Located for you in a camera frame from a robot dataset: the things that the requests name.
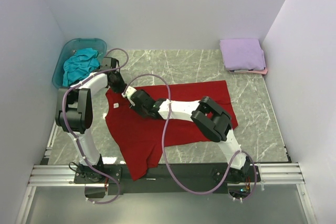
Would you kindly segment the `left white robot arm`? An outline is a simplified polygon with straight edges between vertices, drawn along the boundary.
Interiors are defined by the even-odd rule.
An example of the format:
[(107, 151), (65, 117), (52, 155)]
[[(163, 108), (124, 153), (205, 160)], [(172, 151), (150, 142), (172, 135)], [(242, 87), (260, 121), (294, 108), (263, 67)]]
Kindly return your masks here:
[(105, 170), (90, 129), (93, 122), (92, 96), (106, 87), (116, 93), (122, 93), (126, 88), (120, 74), (124, 65), (115, 58), (108, 59), (108, 66), (99, 66), (83, 80), (58, 89), (56, 124), (72, 137), (79, 155), (76, 172), (86, 175), (93, 183), (104, 179)]

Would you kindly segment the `red t-shirt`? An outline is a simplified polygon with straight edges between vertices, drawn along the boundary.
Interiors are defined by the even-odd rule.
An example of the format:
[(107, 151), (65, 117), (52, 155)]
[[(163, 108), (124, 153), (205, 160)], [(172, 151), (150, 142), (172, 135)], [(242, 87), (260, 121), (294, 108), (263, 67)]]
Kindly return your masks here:
[[(233, 128), (238, 127), (226, 81), (173, 84), (169, 91), (175, 101), (195, 101), (204, 96), (211, 97), (231, 115)], [(106, 124), (119, 146), (133, 180), (143, 177), (148, 168), (157, 167), (162, 156), (162, 141), (165, 146), (207, 141), (193, 122), (170, 120), (166, 133), (163, 134), (163, 120), (143, 118), (130, 108), (128, 100), (111, 89), (107, 90), (106, 98), (109, 105)]]

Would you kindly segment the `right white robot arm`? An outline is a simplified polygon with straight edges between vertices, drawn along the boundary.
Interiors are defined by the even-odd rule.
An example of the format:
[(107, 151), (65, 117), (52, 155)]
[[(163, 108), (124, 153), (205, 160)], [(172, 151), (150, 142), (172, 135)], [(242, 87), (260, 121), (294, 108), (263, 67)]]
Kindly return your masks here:
[(206, 139), (218, 144), (226, 160), (231, 162), (230, 175), (241, 182), (249, 175), (250, 159), (241, 152), (231, 122), (231, 116), (212, 98), (205, 96), (195, 101), (153, 99), (146, 91), (128, 87), (124, 98), (139, 115), (158, 120), (193, 122)]

